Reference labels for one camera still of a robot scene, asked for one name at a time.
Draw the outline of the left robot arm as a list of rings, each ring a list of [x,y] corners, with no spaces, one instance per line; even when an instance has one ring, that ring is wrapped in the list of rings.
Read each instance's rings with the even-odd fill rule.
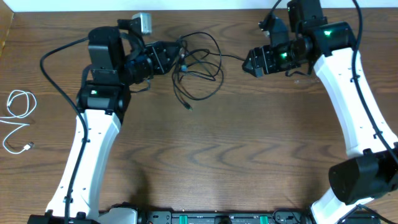
[[[131,99],[129,87],[170,71],[180,42],[145,44],[139,27],[98,27],[88,41],[91,64],[81,79],[76,131],[63,176],[43,215],[29,223],[141,223],[125,203],[101,213],[99,199],[110,150]]]

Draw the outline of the black cable barrel plug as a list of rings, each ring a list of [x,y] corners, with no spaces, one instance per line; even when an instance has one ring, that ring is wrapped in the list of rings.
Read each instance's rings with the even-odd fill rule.
[[[218,63],[206,61],[205,59],[210,55],[219,57]],[[174,75],[177,77],[177,83],[181,84],[183,78],[187,76],[215,82],[216,77],[221,74],[221,79],[223,79],[222,59],[224,57],[244,61],[241,57],[214,53],[210,49],[195,49],[191,51],[184,49],[180,59],[175,64],[176,71]]]

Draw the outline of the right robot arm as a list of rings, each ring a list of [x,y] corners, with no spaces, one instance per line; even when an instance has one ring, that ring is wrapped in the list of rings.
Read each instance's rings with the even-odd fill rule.
[[[268,45],[248,52],[242,68],[254,77],[308,65],[323,83],[340,122],[347,160],[330,168],[329,189],[300,223],[371,223],[384,217],[367,203],[397,190],[397,136],[386,123],[361,64],[361,34],[328,22],[319,1],[287,3],[289,23],[273,12],[259,22]]]

